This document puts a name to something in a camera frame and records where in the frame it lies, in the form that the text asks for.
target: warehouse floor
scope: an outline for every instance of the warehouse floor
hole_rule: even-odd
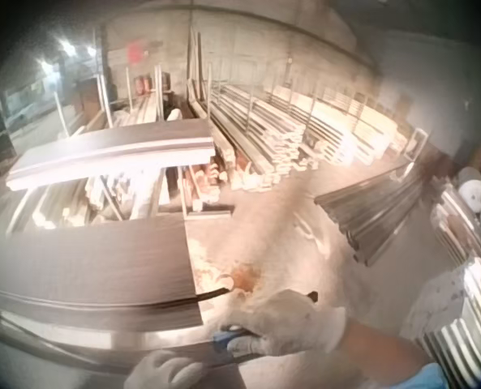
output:
[[[216,288],[220,275],[232,275],[237,286],[252,290],[246,294],[249,299],[287,288],[302,293],[316,290],[318,304],[346,306],[356,318],[397,333],[423,283],[450,267],[449,257],[432,233],[429,206],[419,204],[377,263],[364,267],[352,259],[346,239],[313,198],[403,163],[381,160],[371,167],[354,163],[350,168],[322,163],[316,171],[293,172],[264,193],[225,188],[221,201],[235,206],[230,219],[187,221],[198,292]],[[0,195],[0,212],[8,217],[18,199]],[[232,299],[202,303],[208,324],[204,336]],[[183,338],[196,339],[204,332],[189,331]],[[143,339],[152,347],[165,344],[154,334]],[[240,370],[248,388],[347,388],[361,381],[353,366],[335,354],[266,357]]]

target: stacked boards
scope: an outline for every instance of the stacked boards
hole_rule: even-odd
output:
[[[266,90],[268,101],[302,122],[322,156],[335,165],[349,165],[357,157],[365,165],[384,155],[396,138],[397,123],[369,107],[362,99],[327,89],[312,98],[276,86]]]
[[[214,97],[215,120],[252,162],[262,185],[271,186],[289,174],[297,165],[305,126],[231,85]]]
[[[356,153],[355,137],[338,111],[313,98],[276,86],[271,105],[307,124],[304,143],[332,165],[349,165]]]

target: wood grain laminate board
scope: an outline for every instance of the wood grain laminate board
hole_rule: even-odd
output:
[[[11,168],[12,190],[149,163],[159,168],[208,163],[215,155],[204,119],[144,123],[99,130],[34,147]]]
[[[0,310],[70,326],[153,331],[201,324],[182,215],[0,235]]]
[[[0,235],[0,291],[74,307],[194,297],[183,217]]]
[[[198,303],[160,309],[76,309],[41,306],[0,295],[0,310],[40,323],[98,331],[167,331],[202,325]]]

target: wall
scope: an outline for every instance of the wall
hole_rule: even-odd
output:
[[[123,15],[106,24],[109,65],[119,97],[127,95],[126,47],[132,41],[141,42],[148,56],[131,66],[131,75],[152,73],[160,63],[171,73],[172,89],[184,93],[190,20],[194,31],[201,33],[204,74],[211,63],[213,79],[268,86],[277,77],[278,83],[293,82],[300,92],[312,92],[316,83],[327,79],[363,92],[374,88],[371,68],[324,41],[282,24],[223,11],[169,10]],[[332,36],[350,33],[338,24],[332,24],[326,32]],[[289,58],[292,65],[286,74]]]
[[[357,49],[349,27],[325,0],[155,0],[141,8],[152,6],[193,6],[255,15],[300,28],[348,52]]]
[[[464,164],[481,143],[481,48],[370,28],[360,36],[383,75],[380,102],[409,101],[406,120]]]

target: work glove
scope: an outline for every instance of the work glove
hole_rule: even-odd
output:
[[[306,350],[333,351],[345,332],[345,308],[319,310],[307,296],[284,290],[259,304],[231,310],[221,322],[223,331],[241,327],[252,333],[231,340],[235,356],[280,356]]]
[[[205,376],[202,363],[157,350],[147,355],[125,381],[124,389],[188,389]]]

